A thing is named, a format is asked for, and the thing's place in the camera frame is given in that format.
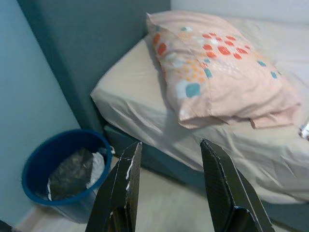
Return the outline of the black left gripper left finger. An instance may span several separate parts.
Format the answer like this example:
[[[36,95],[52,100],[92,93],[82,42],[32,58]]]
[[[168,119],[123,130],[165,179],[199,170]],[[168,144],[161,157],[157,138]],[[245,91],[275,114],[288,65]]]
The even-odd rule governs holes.
[[[87,232],[134,232],[136,230],[142,143],[121,154],[98,190]]]

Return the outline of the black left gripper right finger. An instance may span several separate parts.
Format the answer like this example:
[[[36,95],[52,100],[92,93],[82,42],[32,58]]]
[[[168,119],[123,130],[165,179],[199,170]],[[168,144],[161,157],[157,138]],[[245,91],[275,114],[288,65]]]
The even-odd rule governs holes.
[[[230,156],[207,139],[200,141],[206,194],[216,232],[273,232],[255,190]]]

